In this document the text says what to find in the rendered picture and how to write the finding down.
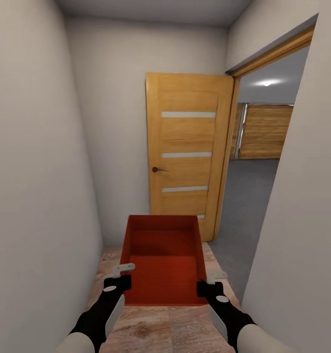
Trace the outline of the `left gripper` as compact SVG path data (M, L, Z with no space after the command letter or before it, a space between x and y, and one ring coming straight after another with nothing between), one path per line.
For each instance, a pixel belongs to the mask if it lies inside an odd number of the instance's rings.
M121 285L122 291L131 290L132 288L131 275L121 275L120 278L106 278L104 280L104 289L107 285L112 284L114 282L118 282Z

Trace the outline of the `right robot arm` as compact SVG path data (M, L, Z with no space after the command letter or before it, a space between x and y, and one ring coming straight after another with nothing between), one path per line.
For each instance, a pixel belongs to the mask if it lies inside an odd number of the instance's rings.
M242 313L223 293L226 272L206 272L207 281L197 282L198 297L206 297L211 322L236 353L300 353L258 326L248 313Z

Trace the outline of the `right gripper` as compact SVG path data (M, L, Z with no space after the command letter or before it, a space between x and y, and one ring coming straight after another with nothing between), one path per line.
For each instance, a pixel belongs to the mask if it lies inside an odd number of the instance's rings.
M215 282L215 285L208 284L204 280L201 282L197 282L197 295L198 297L206 297L209 298L209 292L212 290L217 290L223 293L223 283Z

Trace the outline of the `storage box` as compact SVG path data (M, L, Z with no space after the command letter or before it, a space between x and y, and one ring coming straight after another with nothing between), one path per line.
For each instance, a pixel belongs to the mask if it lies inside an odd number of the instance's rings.
M197 215L128 217L120 264L133 263L124 306L203 306L197 282L207 281Z

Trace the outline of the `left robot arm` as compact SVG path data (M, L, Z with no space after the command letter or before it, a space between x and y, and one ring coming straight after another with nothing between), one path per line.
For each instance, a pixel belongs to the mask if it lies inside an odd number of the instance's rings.
M98 301L81 315L76 327L53 353L99 353L125 307L123 291L132 288L131 275L121 275L121 272L134 269L133 263L113 267L113 278L104 280Z

